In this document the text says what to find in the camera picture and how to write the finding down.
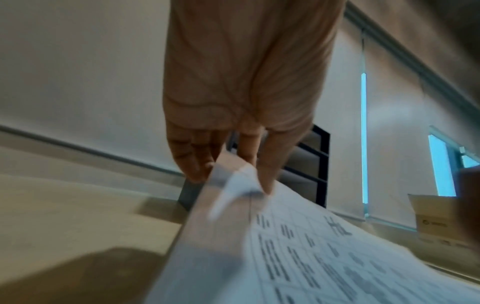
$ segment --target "palm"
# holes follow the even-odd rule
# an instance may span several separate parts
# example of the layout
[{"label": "palm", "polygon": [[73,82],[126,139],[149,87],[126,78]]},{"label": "palm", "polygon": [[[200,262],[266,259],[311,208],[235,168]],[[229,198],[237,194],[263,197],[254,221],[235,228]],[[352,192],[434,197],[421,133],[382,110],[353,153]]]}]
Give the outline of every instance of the palm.
[{"label": "palm", "polygon": [[343,0],[173,1],[163,107],[174,159],[201,181],[232,130],[238,154],[273,180],[310,128]]}]

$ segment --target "white paper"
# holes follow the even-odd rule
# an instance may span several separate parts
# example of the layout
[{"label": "white paper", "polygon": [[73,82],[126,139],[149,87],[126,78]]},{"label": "white paper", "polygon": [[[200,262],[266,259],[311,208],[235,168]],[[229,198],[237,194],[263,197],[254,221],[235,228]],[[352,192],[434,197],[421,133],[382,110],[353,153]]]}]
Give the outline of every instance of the white paper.
[{"label": "white paper", "polygon": [[437,274],[222,153],[144,303],[478,303],[473,285]]}]

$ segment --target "blue light strip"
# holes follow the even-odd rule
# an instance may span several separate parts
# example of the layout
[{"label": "blue light strip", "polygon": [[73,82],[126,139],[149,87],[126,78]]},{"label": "blue light strip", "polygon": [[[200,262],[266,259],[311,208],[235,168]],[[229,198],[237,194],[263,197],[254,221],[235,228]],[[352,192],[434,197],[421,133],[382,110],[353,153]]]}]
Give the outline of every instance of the blue light strip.
[{"label": "blue light strip", "polygon": [[369,175],[367,163],[367,74],[361,75],[360,87],[360,134],[361,134],[361,190],[362,202],[365,204],[365,213],[368,214],[369,203]]}]

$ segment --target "paper sheet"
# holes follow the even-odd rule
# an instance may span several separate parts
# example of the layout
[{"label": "paper sheet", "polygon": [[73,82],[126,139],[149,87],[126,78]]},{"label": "paper sheet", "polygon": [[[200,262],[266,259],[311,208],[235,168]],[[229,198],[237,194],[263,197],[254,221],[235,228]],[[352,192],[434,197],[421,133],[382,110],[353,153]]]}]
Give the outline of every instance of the paper sheet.
[{"label": "paper sheet", "polygon": [[480,289],[437,274],[222,153],[144,303],[479,303]]}]

